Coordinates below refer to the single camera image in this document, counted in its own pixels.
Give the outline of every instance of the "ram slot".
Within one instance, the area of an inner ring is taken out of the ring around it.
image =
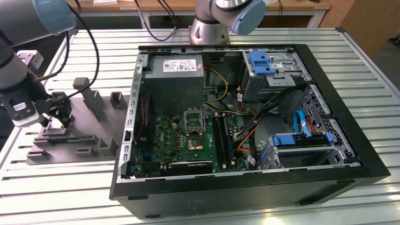
[[[213,119],[213,130],[214,130],[215,149],[218,152],[218,162],[219,162],[221,168],[226,169],[227,161],[226,161],[225,148],[223,148],[222,139],[221,139],[221,126],[219,126],[219,116],[218,115]]]
[[[221,130],[223,131],[223,141],[225,141],[225,146],[226,146],[226,158],[229,165],[235,165],[235,156],[234,156],[234,148],[233,148],[233,139],[230,135],[230,128],[229,128],[229,123],[227,123],[227,117],[222,116],[221,117]]]

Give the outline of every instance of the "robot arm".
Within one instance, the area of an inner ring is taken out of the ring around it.
[[[229,28],[238,35],[249,35],[259,26],[265,14],[263,0],[198,0],[191,41],[197,45],[223,45]]]
[[[18,127],[43,122],[42,114],[55,114],[57,109],[38,109],[53,96],[34,82],[37,76],[11,47],[59,35],[75,25],[65,0],[0,0],[0,105]]]

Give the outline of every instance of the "blue drive bracket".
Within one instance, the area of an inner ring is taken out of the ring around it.
[[[271,67],[271,59],[265,51],[250,51],[250,63],[254,67],[255,75],[275,75],[277,71]]]

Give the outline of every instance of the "aluminum extrusion table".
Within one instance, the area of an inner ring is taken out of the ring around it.
[[[166,43],[146,30],[94,30],[101,49],[101,73],[93,89],[109,96],[130,93],[139,45],[187,45],[189,30]],[[170,30],[154,30],[166,37]],[[109,199],[114,161],[27,165],[25,163],[39,125],[15,128],[0,153],[0,224],[362,224],[400,222],[400,92],[374,65],[347,33],[335,29],[259,29],[250,36],[231,34],[234,44],[309,44],[342,98],[390,168],[393,176],[342,194],[323,205],[227,212],[139,221]],[[90,79],[95,51],[81,31],[71,39],[63,73],[49,81],[50,91],[74,92],[77,77]],[[62,62],[66,43],[47,73]]]

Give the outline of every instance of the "label sticker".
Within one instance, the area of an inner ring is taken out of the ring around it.
[[[249,156],[249,162],[253,164],[253,165],[257,165],[257,160],[255,158],[250,155]]]
[[[197,60],[166,60],[163,72],[198,71]]]
[[[238,94],[238,101],[243,102],[243,94],[241,94],[241,93]]]
[[[27,108],[27,104],[25,102],[19,103],[19,104],[14,105],[13,108],[18,112],[18,111],[21,111],[21,110],[23,110],[23,109]]]
[[[281,63],[274,63],[274,64],[273,64],[273,67],[274,67],[274,68],[283,68],[283,65],[282,65]]]

